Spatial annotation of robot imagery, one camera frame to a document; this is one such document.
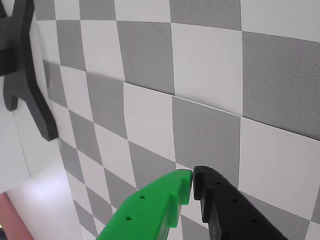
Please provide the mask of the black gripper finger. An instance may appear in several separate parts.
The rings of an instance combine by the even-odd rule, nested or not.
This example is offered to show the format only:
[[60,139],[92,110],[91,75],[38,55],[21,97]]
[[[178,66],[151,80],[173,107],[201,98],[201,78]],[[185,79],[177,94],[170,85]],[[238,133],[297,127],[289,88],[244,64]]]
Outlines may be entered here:
[[193,197],[211,240],[285,240],[286,237],[225,177],[208,166],[193,169]]

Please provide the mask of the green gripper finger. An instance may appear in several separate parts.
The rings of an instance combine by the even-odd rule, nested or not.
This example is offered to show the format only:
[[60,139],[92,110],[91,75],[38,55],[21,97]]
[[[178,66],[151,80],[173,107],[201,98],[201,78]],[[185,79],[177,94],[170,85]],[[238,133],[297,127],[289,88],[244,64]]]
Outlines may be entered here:
[[98,235],[99,240],[165,240],[190,200],[193,172],[174,170],[130,195]]

